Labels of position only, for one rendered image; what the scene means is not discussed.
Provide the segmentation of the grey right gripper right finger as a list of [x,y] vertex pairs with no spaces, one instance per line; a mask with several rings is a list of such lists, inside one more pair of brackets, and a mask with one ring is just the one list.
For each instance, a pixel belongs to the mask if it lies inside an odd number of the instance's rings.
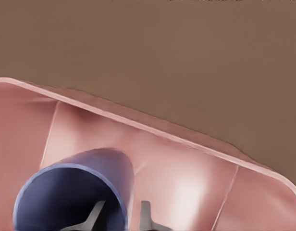
[[141,201],[140,211],[140,231],[173,231],[171,228],[155,223],[151,217],[151,203],[149,201]]

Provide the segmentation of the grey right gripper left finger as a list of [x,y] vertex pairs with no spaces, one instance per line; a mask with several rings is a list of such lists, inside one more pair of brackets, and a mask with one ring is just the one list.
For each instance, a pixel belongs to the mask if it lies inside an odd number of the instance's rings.
[[86,221],[63,228],[62,231],[102,231],[105,229],[105,201],[99,201]]

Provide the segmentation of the purple cup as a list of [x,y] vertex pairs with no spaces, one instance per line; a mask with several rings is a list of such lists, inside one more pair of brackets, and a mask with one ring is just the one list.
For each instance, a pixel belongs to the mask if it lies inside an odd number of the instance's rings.
[[85,151],[26,181],[16,197],[13,226],[16,231],[61,231],[85,222],[95,204],[104,201],[98,231],[127,231],[133,194],[133,166],[123,151]]

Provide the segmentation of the pink plastic box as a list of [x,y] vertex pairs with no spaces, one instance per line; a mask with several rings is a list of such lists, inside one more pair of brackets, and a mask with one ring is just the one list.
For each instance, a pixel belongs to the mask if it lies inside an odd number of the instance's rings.
[[26,181],[78,153],[123,151],[141,201],[173,231],[296,231],[296,186],[230,144],[83,92],[0,77],[0,231]]

